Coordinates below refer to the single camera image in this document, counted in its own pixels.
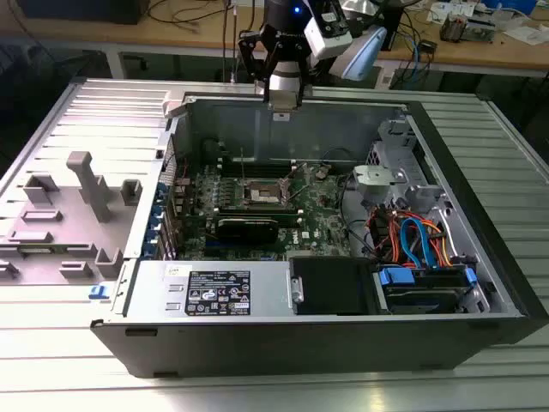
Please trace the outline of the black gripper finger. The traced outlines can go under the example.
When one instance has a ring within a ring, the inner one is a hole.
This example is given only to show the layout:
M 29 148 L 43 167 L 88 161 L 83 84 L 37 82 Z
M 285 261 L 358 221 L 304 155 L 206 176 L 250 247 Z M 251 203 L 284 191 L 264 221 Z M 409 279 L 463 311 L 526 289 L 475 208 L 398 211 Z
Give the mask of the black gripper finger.
M 258 43 L 267 51 L 264 60 L 254 57 Z M 243 30 L 238 36 L 238 47 L 248 74 L 263 84 L 263 101 L 269 103 L 270 77 L 275 70 L 275 30 L 271 27 L 264 27 L 260 31 Z
M 299 67 L 299 91 L 296 99 L 296 106 L 302 106 L 305 87 L 310 83 L 310 69 L 307 57 L 300 56 L 297 63 Z

